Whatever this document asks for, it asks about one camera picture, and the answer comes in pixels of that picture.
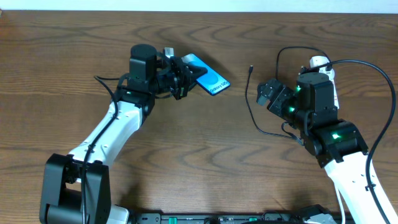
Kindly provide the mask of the blue Samsung Galaxy smartphone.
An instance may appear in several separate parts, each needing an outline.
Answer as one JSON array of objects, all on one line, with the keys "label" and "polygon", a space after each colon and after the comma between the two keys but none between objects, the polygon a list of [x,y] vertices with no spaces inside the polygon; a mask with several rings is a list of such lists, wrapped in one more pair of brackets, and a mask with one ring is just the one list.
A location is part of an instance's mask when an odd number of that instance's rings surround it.
[{"label": "blue Samsung Galaxy smartphone", "polygon": [[202,59],[197,57],[195,54],[188,54],[182,57],[182,61],[197,67],[203,67],[207,69],[207,72],[197,78],[197,83],[210,95],[215,96],[225,89],[230,87],[230,82],[222,77],[219,73],[209,67]]}]

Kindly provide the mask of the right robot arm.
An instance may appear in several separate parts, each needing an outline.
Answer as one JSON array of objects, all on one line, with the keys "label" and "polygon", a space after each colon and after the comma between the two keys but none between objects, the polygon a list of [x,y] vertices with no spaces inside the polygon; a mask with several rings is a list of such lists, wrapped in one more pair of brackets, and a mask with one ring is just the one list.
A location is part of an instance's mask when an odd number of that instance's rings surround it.
[{"label": "right robot arm", "polygon": [[366,172],[368,146],[358,128],[338,118],[335,87],[324,73],[304,73],[292,90],[270,79],[257,87],[257,103],[300,131],[306,150],[333,181],[356,223],[397,223],[375,170]]}]

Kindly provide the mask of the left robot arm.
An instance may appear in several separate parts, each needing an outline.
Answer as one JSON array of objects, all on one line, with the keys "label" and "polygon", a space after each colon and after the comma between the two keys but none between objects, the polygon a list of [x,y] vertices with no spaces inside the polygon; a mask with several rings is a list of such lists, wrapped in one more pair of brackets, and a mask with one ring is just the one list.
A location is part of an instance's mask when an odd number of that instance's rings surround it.
[{"label": "left robot arm", "polygon": [[117,78],[109,109],[91,134],[67,155],[45,164],[41,223],[134,223],[131,212],[111,202],[109,170],[127,140],[143,125],[159,98],[184,98],[207,72],[147,44],[131,47],[129,71]]}]

